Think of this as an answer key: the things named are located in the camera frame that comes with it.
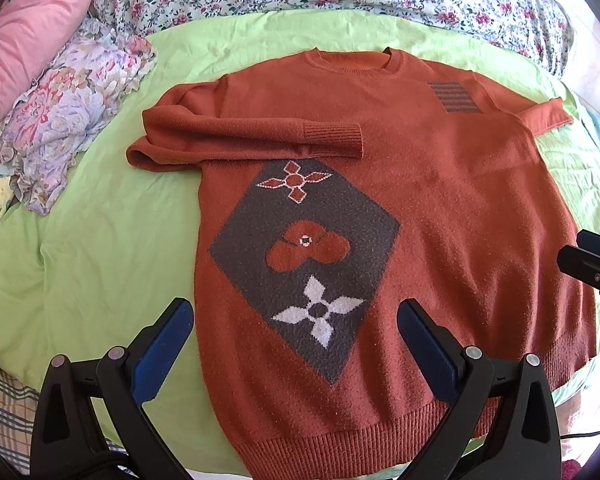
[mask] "silver bolt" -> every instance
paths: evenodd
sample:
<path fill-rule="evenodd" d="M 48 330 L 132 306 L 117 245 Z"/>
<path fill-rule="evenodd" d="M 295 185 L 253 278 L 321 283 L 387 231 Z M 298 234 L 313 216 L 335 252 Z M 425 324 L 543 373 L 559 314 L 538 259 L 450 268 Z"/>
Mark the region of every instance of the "silver bolt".
<path fill-rule="evenodd" d="M 53 359 L 51 359 L 51 365 L 53 368 L 59 368 L 64 364 L 64 356 L 57 355 Z"/>
<path fill-rule="evenodd" d="M 529 354 L 526 356 L 526 362 L 532 366 L 538 366 L 540 364 L 540 358 L 536 354 Z"/>
<path fill-rule="evenodd" d="M 470 359 L 480 359 L 482 357 L 482 350 L 480 350 L 477 346 L 468 346 L 464 353 Z"/>
<path fill-rule="evenodd" d="M 107 352 L 109 359 L 115 361 L 116 359 L 120 359 L 125 355 L 125 349 L 122 346 L 114 346 L 109 352 Z"/>

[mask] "sweater collar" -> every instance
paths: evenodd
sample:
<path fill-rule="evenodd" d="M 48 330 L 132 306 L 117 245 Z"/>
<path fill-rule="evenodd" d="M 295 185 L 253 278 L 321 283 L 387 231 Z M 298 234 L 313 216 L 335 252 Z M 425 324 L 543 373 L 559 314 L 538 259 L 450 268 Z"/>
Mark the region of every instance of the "sweater collar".
<path fill-rule="evenodd" d="M 323 52 L 317 48 L 306 51 L 305 57 L 313 66 L 322 70 L 339 74 L 356 74 L 363 76 L 392 76 L 400 72 L 404 64 L 404 53 L 401 50 L 395 50 L 387 47 L 384 52 L 390 55 L 389 62 L 383 68 L 346 68 L 337 66 L 324 59 Z"/>

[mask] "folded sleeve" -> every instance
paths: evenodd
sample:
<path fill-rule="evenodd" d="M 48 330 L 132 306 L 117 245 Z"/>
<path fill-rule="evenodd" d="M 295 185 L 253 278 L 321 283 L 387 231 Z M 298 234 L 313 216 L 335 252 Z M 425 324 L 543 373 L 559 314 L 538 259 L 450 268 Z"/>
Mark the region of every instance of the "folded sleeve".
<path fill-rule="evenodd" d="M 143 112 L 145 136 L 126 150 L 129 163 L 150 171 L 176 171 L 206 160 L 362 158 L 359 124 L 224 117 L 227 87 L 225 76 L 169 90 Z"/>
<path fill-rule="evenodd" d="M 474 73 L 474 77 L 487 92 L 496 108 L 514 114 L 534 137 L 559 126 L 573 123 L 573 117 L 564 110 L 562 99 L 559 97 L 538 104 L 481 74 Z"/>

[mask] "orange sweater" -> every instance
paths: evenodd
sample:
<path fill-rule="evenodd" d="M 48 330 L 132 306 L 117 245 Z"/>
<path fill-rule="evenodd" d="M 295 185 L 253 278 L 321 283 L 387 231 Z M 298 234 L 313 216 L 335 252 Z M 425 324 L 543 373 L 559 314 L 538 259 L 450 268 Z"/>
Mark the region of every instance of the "orange sweater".
<path fill-rule="evenodd" d="M 405 298 L 491 357 L 539 354 L 552 388 L 594 355 L 592 290 L 555 263 L 576 226 L 534 142 L 570 121 L 399 50 L 270 60 L 144 112 L 131 164 L 202 168 L 200 359 L 254 478 L 413 459 L 445 407 L 398 334 Z"/>

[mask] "light green fabric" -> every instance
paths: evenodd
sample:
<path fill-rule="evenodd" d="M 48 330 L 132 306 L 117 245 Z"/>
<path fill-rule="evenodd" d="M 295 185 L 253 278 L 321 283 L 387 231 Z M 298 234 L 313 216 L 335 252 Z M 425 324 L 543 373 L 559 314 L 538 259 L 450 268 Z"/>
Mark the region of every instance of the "light green fabric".
<path fill-rule="evenodd" d="M 51 214 L 41 218 L 17 207 L 0 225 L 0 366 L 34 387 L 42 384 L 53 355 L 100 357 L 113 345 L 128 344 L 174 296 L 192 298 L 200 174 L 149 173 L 130 167 L 125 158 L 126 147 L 143 134 L 141 111 L 171 86 L 213 80 L 315 46 L 341 51 L 391 46 L 475 70 L 537 102 L 561 96 L 566 109 L 579 114 L 575 97 L 556 78 L 518 54 L 364 12 L 214 18 L 155 34 L 151 41 L 157 66 L 72 171 Z M 545 134 L 538 145 L 578 224 L 600 232 L 600 153 L 592 140 L 575 124 Z M 600 347 L 600 302 L 598 327 Z M 556 399 L 581 387 L 589 368 Z M 247 474 L 212 412 L 195 336 L 145 408 L 186 467 Z M 98 411 L 113 436 L 102 406 Z"/>

